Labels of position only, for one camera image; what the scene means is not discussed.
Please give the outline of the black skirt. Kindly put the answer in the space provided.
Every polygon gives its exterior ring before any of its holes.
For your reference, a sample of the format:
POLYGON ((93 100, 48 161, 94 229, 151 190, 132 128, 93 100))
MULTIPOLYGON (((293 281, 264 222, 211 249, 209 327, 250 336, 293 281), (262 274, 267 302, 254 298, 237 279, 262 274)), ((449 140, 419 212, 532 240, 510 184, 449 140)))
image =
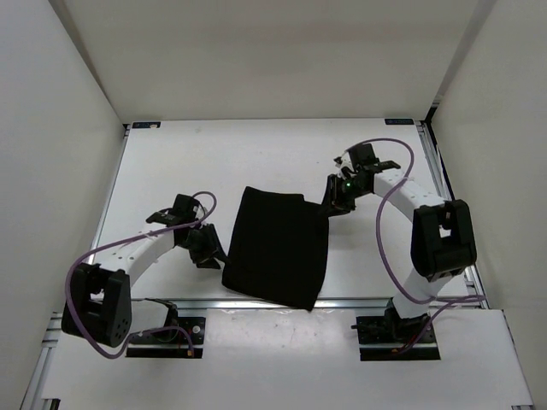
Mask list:
POLYGON ((326 276, 329 221, 302 194, 246 187, 222 285, 245 296, 311 311, 326 276))

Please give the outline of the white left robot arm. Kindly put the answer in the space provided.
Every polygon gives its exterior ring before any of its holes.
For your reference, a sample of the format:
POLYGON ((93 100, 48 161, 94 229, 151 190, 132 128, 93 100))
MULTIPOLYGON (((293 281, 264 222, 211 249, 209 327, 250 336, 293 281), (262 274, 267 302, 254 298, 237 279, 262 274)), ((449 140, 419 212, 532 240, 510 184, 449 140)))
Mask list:
POLYGON ((176 338, 179 321, 158 313, 136 331, 132 326, 131 288, 163 255, 186 249, 198 268, 219 269, 230 263, 212 224, 183 224, 142 231, 94 249, 78 259, 65 280, 62 331, 85 339, 100 355, 116 359, 135 336, 154 335, 161 342, 176 338))

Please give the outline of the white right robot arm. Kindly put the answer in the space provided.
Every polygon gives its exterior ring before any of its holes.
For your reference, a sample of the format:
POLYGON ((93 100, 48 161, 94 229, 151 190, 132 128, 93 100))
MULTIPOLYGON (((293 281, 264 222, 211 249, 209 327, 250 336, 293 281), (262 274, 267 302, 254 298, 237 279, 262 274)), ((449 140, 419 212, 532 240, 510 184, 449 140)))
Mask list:
POLYGON ((385 318, 384 331, 391 340, 401 342, 414 332, 414 319, 428 312, 439 291, 476 262, 470 209, 463 200, 449 201, 429 192, 404 172, 390 169, 362 172, 351 178, 329 175, 321 212, 327 217, 348 214, 356 209, 356 199, 366 195, 380 199, 375 216, 376 243, 385 270, 397 288, 389 305, 395 313, 385 318), (412 225, 412 269, 404 283, 397 280, 383 244, 381 223, 387 204, 412 225))

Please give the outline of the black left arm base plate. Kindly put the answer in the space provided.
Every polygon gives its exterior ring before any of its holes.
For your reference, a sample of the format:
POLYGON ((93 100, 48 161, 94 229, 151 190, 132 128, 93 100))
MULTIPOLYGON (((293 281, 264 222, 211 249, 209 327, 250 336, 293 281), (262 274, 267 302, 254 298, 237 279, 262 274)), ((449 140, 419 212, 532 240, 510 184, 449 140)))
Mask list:
POLYGON ((146 298, 132 302, 132 326, 136 334, 126 347, 127 358, 203 358, 206 317, 184 313, 171 301, 146 298))

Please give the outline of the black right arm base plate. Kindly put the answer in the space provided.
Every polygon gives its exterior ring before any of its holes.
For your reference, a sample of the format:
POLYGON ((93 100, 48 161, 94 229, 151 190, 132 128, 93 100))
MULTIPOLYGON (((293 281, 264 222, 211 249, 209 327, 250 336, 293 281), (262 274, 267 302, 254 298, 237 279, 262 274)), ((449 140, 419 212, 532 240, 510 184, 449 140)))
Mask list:
POLYGON ((430 316, 395 319, 386 316, 357 316, 356 330, 361 362, 441 360, 430 316))

